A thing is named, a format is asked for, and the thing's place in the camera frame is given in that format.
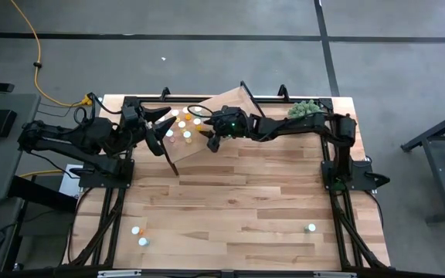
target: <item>gray floor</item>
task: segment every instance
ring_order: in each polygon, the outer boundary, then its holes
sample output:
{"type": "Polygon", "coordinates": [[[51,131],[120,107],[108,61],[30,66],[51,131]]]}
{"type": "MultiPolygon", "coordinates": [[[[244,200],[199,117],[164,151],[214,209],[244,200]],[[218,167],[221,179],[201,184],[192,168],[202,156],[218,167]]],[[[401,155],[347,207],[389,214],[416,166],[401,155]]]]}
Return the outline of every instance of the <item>gray floor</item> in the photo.
{"type": "MultiPolygon", "coordinates": [[[[138,34],[319,34],[313,0],[51,0],[23,1],[40,32],[138,34]]],[[[445,0],[322,0],[330,36],[445,37],[445,0]]],[[[28,32],[9,1],[0,0],[0,31],[28,32]]],[[[391,263],[401,270],[445,274],[445,223],[421,149],[399,146],[445,118],[445,44],[332,43],[341,96],[353,97],[367,154],[392,181],[379,189],[391,263]]],[[[255,94],[330,96],[320,42],[43,40],[40,83],[55,98],[74,102],[105,93],[221,93],[245,80],[255,94]]],[[[0,82],[16,93],[32,84],[36,45],[0,39],[0,82]]],[[[64,110],[41,107],[50,113],[64,110]]],[[[40,114],[51,124],[71,117],[40,114]]],[[[72,162],[46,154],[60,165],[72,162]]],[[[24,156],[19,172],[48,169],[24,156]]]]}

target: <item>power cord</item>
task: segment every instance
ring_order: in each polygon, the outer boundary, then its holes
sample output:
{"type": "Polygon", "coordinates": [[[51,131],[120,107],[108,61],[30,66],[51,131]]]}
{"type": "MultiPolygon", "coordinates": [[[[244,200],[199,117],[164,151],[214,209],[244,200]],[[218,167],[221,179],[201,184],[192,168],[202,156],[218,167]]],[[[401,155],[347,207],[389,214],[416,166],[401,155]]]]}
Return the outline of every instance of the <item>power cord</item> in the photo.
{"type": "Polygon", "coordinates": [[[71,111],[71,109],[73,108],[73,106],[70,107],[58,107],[55,105],[49,105],[49,104],[45,104],[45,103],[41,103],[40,105],[43,106],[47,106],[47,107],[54,107],[54,108],[66,108],[66,113],[64,115],[56,115],[56,114],[51,114],[51,113],[47,113],[47,112],[42,112],[40,110],[37,110],[37,113],[41,113],[41,114],[45,114],[45,115],[49,115],[49,116],[53,116],[53,117],[66,117],[68,115],[68,113],[71,111]]]}
{"type": "Polygon", "coordinates": [[[44,91],[40,88],[40,86],[39,86],[39,70],[42,68],[42,63],[41,63],[41,52],[42,51],[41,51],[39,37],[37,36],[37,33],[36,33],[34,27],[32,26],[32,23],[30,23],[30,21],[27,19],[25,14],[22,12],[20,7],[15,3],[15,1],[10,0],[10,2],[13,4],[13,6],[15,6],[16,10],[23,17],[25,22],[27,22],[27,25],[32,30],[34,38],[36,38],[36,42],[37,42],[37,61],[35,61],[33,63],[33,66],[36,68],[36,71],[34,72],[34,86],[36,87],[36,89],[46,99],[51,100],[52,102],[54,102],[56,104],[59,104],[60,106],[63,106],[63,107],[78,107],[78,106],[82,106],[82,105],[91,105],[91,99],[89,99],[87,96],[85,96],[79,103],[73,103],[73,104],[62,103],[62,102],[60,102],[58,100],[53,99],[51,96],[47,95],[46,93],[44,93],[44,91]]]}
{"type": "Polygon", "coordinates": [[[34,154],[34,153],[32,153],[32,152],[29,152],[28,154],[31,154],[31,155],[33,155],[33,156],[36,156],[36,157],[38,157],[38,158],[42,158],[42,159],[46,160],[46,161],[49,162],[52,166],[54,166],[54,168],[57,168],[57,169],[61,170],[61,172],[67,174],[68,177],[70,177],[70,178],[74,178],[74,177],[71,176],[70,173],[68,173],[67,171],[63,170],[63,169],[62,169],[61,167],[59,167],[58,165],[54,164],[54,162],[52,162],[50,159],[48,159],[48,158],[46,158],[46,157],[43,157],[42,155],[34,154]]]}
{"type": "MultiPolygon", "coordinates": [[[[43,216],[43,215],[46,215],[46,214],[48,214],[48,213],[51,213],[51,212],[59,212],[59,211],[49,210],[49,211],[46,211],[46,212],[41,212],[41,213],[39,213],[38,215],[36,215],[36,216],[34,216],[34,217],[30,218],[30,219],[23,220],[23,221],[22,221],[22,224],[23,224],[23,223],[27,223],[27,222],[34,221],[34,220],[36,220],[37,218],[39,218],[39,217],[41,217],[41,216],[43,216]]],[[[14,225],[17,225],[17,224],[18,224],[18,222],[14,222],[14,223],[12,223],[12,224],[6,225],[6,226],[0,228],[0,231],[4,230],[4,229],[6,229],[6,228],[12,227],[12,226],[14,226],[14,225]]]]}
{"type": "Polygon", "coordinates": [[[377,209],[379,210],[380,216],[380,224],[382,226],[382,229],[384,229],[384,216],[382,215],[382,208],[380,207],[379,201],[370,191],[365,190],[365,193],[367,193],[367,195],[370,196],[370,198],[372,198],[372,200],[374,200],[374,202],[377,204],[377,209]]]}
{"type": "Polygon", "coordinates": [[[68,263],[71,263],[71,239],[73,237],[73,227],[75,226],[75,220],[76,220],[76,215],[78,214],[78,210],[80,209],[80,205],[82,205],[82,201],[85,199],[85,197],[89,194],[90,191],[92,191],[93,188],[88,188],[83,194],[82,197],[80,198],[80,200],[78,200],[78,203],[76,204],[76,209],[75,209],[75,216],[73,217],[73,222],[70,225],[70,234],[68,235],[68,245],[67,245],[67,257],[68,257],[68,263]]]}
{"type": "Polygon", "coordinates": [[[61,170],[45,170],[45,171],[34,171],[34,172],[30,172],[30,173],[26,173],[23,175],[20,175],[20,178],[27,178],[27,177],[31,177],[33,175],[44,175],[44,174],[57,174],[57,173],[63,173],[63,171],[61,170]]]}

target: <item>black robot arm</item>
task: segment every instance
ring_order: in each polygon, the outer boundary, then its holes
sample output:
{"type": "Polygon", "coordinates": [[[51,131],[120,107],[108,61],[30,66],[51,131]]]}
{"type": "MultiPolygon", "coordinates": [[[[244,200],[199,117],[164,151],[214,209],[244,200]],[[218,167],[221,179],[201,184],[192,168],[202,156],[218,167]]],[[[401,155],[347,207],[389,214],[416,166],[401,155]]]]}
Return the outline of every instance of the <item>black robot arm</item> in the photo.
{"type": "Polygon", "coordinates": [[[123,170],[124,159],[120,158],[119,154],[130,150],[143,140],[153,154],[157,156],[164,154],[159,141],[176,119],[172,117],[159,124],[153,123],[166,115],[170,107],[150,110],[141,106],[139,102],[129,103],[122,107],[121,111],[111,112],[121,115],[120,123],[115,124],[107,118],[95,117],[97,97],[93,93],[88,96],[93,100],[93,113],[90,119],[84,117],[73,129],[34,120],[23,127],[19,137],[20,149],[29,153],[54,151],[86,162],[92,165],[94,170],[113,177],[121,175],[123,170]]]}
{"type": "Polygon", "coordinates": [[[219,150],[221,137],[247,137],[253,141],[264,142],[281,135],[312,132],[323,136],[336,147],[333,175],[343,181],[352,178],[350,148],[355,144],[356,121],[351,119],[349,114],[343,116],[317,112],[299,118],[274,120],[254,114],[247,116],[239,107],[223,106],[221,110],[214,111],[207,117],[209,119],[204,123],[212,125],[213,131],[201,133],[209,139],[207,147],[212,152],[219,150]],[[327,126],[327,121],[331,121],[331,127],[327,126]]]}

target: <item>wooden table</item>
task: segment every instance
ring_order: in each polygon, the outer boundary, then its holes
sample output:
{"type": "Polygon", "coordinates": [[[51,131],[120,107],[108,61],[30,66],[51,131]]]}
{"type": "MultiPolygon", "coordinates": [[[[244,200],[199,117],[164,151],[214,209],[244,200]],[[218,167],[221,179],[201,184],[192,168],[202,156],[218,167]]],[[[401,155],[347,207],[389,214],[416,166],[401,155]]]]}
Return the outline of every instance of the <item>wooden table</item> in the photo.
{"type": "MultiPolygon", "coordinates": [[[[104,105],[119,110],[123,98],[106,95],[104,105]]],[[[352,98],[332,99],[335,113],[356,118],[352,98]]],[[[173,109],[186,105],[145,104],[173,109]]],[[[290,106],[263,104],[262,108],[268,117],[280,119],[290,106]]],[[[118,115],[103,110],[100,115],[119,121],[118,115]]],[[[365,157],[359,129],[352,157],[365,157]]],[[[265,143],[230,140],[217,154],[206,150],[178,161],[179,177],[145,143],[135,149],[134,159],[134,181],[124,203],[115,268],[340,269],[331,203],[321,181],[319,136],[283,136],[265,143]],[[309,223],[317,226],[316,232],[304,233],[309,223]],[[149,246],[138,245],[139,236],[131,234],[133,226],[145,230],[149,246]]],[[[94,189],[78,212],[73,257],[97,230],[104,192],[94,189]]],[[[352,204],[359,234],[389,265],[376,204],[364,192],[352,192],[352,204]]],[[[349,236],[345,240],[353,263],[351,240],[349,236]]]]}

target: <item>small cup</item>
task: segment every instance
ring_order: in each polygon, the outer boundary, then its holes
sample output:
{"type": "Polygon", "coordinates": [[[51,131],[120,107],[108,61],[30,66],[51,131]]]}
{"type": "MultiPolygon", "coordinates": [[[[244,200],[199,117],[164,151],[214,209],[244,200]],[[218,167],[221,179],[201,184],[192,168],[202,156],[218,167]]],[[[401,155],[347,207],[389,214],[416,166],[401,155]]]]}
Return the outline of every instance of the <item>small cup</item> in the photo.
{"type": "Polygon", "coordinates": [[[147,245],[149,245],[149,243],[151,243],[151,242],[148,239],[146,239],[146,238],[140,238],[138,240],[138,245],[139,246],[147,246],[147,245]]]}
{"type": "Polygon", "coordinates": [[[135,226],[135,227],[131,228],[131,233],[133,235],[137,235],[139,232],[140,232],[140,227],[135,226]]]}
{"type": "Polygon", "coordinates": [[[183,137],[185,138],[185,142],[190,144],[192,143],[192,139],[190,138],[192,136],[192,133],[190,131],[183,132],[183,137]]]}
{"type": "Polygon", "coordinates": [[[315,232],[315,230],[317,229],[317,227],[315,227],[315,224],[308,224],[305,227],[305,232],[315,232]]]}

